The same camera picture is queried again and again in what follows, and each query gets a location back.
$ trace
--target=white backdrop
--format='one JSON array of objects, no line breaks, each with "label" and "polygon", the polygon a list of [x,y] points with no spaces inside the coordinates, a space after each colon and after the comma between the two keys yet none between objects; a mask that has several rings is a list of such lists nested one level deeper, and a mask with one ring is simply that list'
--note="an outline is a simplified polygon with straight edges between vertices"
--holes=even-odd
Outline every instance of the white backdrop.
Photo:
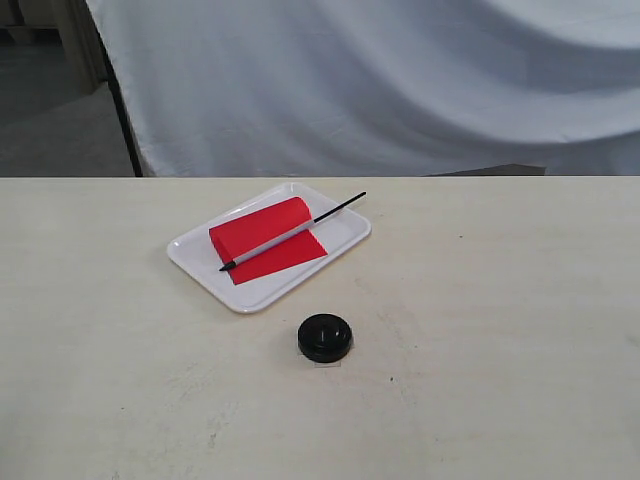
[{"label": "white backdrop", "polygon": [[637,0],[88,0],[159,175],[640,173]]}]

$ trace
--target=white tray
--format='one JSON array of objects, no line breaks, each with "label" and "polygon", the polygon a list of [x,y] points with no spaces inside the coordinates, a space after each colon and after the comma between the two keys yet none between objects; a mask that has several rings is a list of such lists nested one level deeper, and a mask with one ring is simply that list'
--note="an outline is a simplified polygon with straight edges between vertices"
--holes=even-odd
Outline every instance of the white tray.
[{"label": "white tray", "polygon": [[302,198],[309,205],[313,217],[338,205],[338,202],[325,197],[307,185],[283,183],[176,238],[169,243],[167,254],[176,265],[231,310],[239,313],[260,311],[371,233],[369,220],[345,208],[319,223],[312,230],[327,251],[326,256],[241,285],[234,285],[228,273],[218,271],[222,266],[222,260],[211,244],[209,229],[292,197]]}]

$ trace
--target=table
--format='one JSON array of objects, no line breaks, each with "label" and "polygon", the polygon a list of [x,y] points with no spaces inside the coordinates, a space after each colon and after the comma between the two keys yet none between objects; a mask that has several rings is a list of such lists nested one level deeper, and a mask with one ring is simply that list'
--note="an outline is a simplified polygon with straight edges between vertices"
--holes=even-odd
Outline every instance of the table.
[{"label": "table", "polygon": [[165,247],[279,181],[0,181],[0,478],[638,478],[640,179],[308,180],[373,234],[240,316]]}]

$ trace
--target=floor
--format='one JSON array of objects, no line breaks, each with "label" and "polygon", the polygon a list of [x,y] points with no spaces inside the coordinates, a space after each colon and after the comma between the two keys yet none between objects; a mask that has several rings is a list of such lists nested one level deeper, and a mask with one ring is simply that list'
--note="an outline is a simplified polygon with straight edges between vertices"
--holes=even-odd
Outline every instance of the floor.
[{"label": "floor", "polygon": [[79,93],[55,39],[0,41],[0,177],[132,175],[109,90]]}]

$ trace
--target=white table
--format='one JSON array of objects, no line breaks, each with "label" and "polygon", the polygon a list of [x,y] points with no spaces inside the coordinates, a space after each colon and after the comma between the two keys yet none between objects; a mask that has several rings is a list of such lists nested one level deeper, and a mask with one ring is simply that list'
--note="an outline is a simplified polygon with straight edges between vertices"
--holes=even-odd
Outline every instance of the white table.
[{"label": "white table", "polygon": [[372,236],[239,316],[165,246],[276,183],[0,181],[0,478],[640,478],[640,179],[310,180]]}]

